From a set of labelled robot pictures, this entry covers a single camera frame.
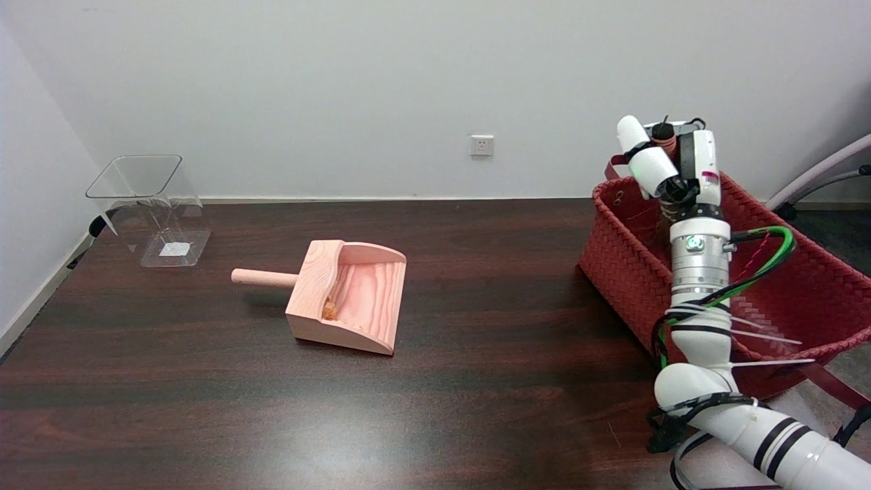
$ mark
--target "electrical socket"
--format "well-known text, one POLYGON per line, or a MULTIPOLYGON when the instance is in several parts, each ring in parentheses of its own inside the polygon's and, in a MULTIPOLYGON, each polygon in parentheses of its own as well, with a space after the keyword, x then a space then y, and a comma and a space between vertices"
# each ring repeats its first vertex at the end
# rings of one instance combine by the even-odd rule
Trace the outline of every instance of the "electrical socket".
POLYGON ((493 156, 493 146, 496 144, 496 140, 492 134, 472 134, 469 139, 471 140, 470 155, 473 157, 493 156))

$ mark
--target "red woven basket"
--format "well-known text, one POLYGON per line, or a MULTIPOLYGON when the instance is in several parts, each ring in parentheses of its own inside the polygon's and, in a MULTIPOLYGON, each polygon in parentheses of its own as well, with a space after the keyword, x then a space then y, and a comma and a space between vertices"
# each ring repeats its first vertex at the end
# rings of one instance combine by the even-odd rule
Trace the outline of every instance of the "red woven basket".
MULTIPOLYGON (((727 176, 722 208, 732 230, 789 226, 727 176)), ((671 258, 658 239, 658 203, 645 201, 632 177, 609 180, 593 192, 596 218, 580 267, 647 349, 652 326, 671 303, 671 258)), ((825 365, 839 352, 871 337, 871 279, 795 231, 798 247, 789 260, 732 300, 732 312, 766 327, 760 333, 799 340, 802 345, 736 337, 733 362, 816 359, 825 365)), ((767 241, 763 262, 779 247, 767 241)), ((733 282, 758 244, 741 244, 733 254, 733 282)), ((753 263, 757 269, 759 259, 753 263)), ((685 358, 671 341, 671 362, 685 358)), ((770 398, 805 375, 796 364, 735 368, 742 392, 770 398)))

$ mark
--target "white robot arm segment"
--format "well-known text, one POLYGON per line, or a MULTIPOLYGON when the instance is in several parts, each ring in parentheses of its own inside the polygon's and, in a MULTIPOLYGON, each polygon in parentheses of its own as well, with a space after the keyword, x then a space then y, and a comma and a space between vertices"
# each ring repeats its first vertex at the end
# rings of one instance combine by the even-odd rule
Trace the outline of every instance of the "white robot arm segment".
MULTIPOLYGON (((632 116, 618 123, 618 139, 643 193, 680 208, 670 229, 672 308, 698 310, 729 283, 733 237, 719 208, 713 134, 704 122, 675 124, 679 130, 675 126, 670 134, 678 135, 677 161, 653 144, 652 125, 645 129, 632 116)), ((689 364, 668 365, 657 376, 654 391, 666 419, 722 440, 786 490, 871 488, 871 465, 787 415, 746 404, 729 362, 728 299, 710 304, 704 313, 684 314, 672 325, 672 339, 689 364)))

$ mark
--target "dark wooden table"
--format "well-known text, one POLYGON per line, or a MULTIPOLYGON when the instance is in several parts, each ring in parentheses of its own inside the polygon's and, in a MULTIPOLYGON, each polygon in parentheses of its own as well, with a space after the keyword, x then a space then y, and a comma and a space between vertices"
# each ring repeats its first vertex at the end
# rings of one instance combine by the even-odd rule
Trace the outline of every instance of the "dark wooden table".
POLYGON ((0 488, 669 488, 654 371, 574 267, 588 201, 210 206, 190 269, 103 233, 0 365, 0 488), (408 256, 394 357, 297 342, 309 241, 408 256))

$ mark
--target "clear plastic container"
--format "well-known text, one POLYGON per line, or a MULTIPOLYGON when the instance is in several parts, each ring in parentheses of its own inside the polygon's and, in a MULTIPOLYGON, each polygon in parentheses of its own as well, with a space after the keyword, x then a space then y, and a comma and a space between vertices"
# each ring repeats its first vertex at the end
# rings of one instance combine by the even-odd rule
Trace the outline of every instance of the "clear plastic container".
POLYGON ((178 155, 112 160, 84 194, 143 267, 197 263, 211 229, 178 155))

